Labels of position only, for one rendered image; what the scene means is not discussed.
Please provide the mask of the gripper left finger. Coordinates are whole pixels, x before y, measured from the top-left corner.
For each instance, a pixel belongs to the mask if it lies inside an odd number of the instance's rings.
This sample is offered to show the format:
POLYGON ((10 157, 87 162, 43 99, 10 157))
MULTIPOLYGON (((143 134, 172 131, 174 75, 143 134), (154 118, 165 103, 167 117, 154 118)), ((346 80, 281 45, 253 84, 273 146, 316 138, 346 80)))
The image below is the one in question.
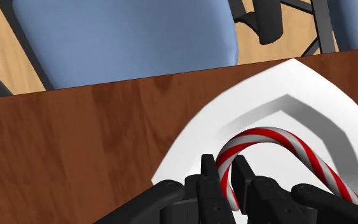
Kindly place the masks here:
POLYGON ((211 154, 201 158, 201 173, 185 184, 166 179, 94 224, 236 224, 223 196, 211 154))

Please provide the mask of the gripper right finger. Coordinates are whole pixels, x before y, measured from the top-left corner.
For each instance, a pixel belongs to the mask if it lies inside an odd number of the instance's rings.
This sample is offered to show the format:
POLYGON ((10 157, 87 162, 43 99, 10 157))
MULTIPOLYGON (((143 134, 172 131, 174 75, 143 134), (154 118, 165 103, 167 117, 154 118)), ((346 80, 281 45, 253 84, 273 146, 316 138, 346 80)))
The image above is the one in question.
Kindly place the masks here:
POLYGON ((233 189, 250 224, 358 224, 358 206, 316 186, 291 191, 272 178, 257 176, 242 155, 231 167, 233 189))

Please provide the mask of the red and white candy cane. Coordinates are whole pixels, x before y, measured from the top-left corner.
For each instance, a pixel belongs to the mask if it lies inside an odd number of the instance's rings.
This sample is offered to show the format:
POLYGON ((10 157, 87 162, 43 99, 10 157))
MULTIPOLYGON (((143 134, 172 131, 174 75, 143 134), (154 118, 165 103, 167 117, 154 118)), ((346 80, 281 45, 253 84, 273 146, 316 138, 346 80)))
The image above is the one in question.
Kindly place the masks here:
POLYGON ((223 146, 216 158, 216 167, 220 177, 221 189, 233 211, 238 211, 240 206, 228 181, 230 166, 235 157, 242 150, 258 143, 274 143, 288 149, 308 170, 313 172, 334 195, 358 205, 358 194, 299 137, 276 127, 256 127, 245 130, 231 138, 223 146))

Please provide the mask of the white plate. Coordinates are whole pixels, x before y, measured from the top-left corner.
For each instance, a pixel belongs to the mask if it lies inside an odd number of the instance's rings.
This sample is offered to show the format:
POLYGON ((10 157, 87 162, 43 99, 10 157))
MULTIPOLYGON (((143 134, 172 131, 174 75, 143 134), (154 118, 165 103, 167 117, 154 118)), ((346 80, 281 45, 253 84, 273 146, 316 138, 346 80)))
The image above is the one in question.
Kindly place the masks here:
POLYGON ((239 132, 253 127, 292 132, 358 194, 358 105, 336 85, 296 59, 229 88, 185 126, 152 182, 200 172, 203 154, 217 155, 239 132))

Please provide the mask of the blue office chair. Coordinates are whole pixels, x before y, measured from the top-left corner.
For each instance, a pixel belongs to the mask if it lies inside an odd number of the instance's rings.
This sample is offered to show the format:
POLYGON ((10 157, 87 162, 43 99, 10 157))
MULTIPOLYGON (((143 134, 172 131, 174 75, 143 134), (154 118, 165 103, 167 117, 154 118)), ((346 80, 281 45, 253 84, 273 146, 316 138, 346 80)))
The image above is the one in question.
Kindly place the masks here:
POLYGON ((235 24, 262 45, 283 33, 281 0, 0 0, 44 88, 234 66, 235 24))
POLYGON ((358 49, 358 0, 280 0, 281 3, 313 15, 317 37, 304 56, 358 49))

